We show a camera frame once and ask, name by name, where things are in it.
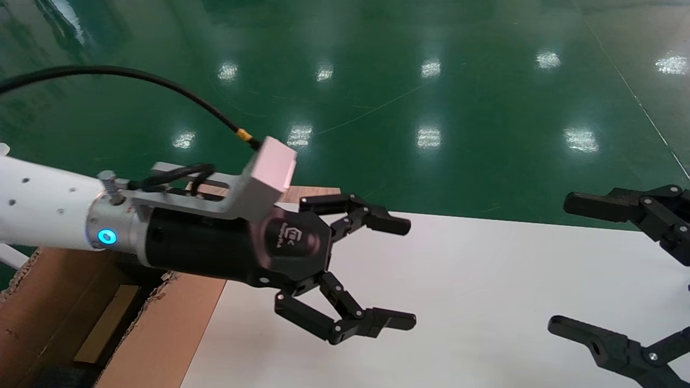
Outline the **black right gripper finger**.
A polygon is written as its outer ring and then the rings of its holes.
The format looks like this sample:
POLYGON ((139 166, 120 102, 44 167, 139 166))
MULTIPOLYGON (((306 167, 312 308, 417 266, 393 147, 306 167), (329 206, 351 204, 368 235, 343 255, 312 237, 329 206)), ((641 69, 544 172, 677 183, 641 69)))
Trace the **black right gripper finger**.
POLYGON ((685 267, 689 265, 689 194, 676 185, 650 191, 614 188, 606 196, 570 192, 563 209, 568 214, 632 223, 685 267))
POLYGON ((587 347, 597 366, 634 380, 641 387, 688 387, 670 362, 689 352, 689 329, 676 332, 648 347, 623 334, 565 316, 553 316, 549 333, 587 347))

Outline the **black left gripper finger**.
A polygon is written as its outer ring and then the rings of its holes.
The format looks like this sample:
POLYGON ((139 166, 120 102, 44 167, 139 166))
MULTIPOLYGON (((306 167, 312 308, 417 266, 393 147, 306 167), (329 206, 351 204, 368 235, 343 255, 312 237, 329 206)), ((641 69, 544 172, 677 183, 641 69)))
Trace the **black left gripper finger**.
POLYGON ((383 329, 409 331, 416 326, 415 314, 382 308, 362 308, 330 272, 313 283, 338 313, 338 320, 296 299, 296 292, 282 290, 274 297, 274 312, 322 341, 338 345, 350 337, 378 337, 383 329))
POLYGON ((353 193, 301 197, 300 212, 318 216, 343 214, 343 218, 330 224, 333 243, 362 227, 392 235, 406 235, 412 226, 409 219, 392 216, 384 206, 372 205, 353 193))

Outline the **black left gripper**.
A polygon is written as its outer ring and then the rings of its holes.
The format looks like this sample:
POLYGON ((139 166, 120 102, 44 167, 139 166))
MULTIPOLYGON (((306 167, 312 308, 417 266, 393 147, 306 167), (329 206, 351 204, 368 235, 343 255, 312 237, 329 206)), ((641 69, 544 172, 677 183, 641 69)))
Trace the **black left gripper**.
POLYGON ((157 209, 143 257, 150 267, 241 282, 308 289, 328 268, 331 229, 320 216, 271 209, 261 221, 157 209))

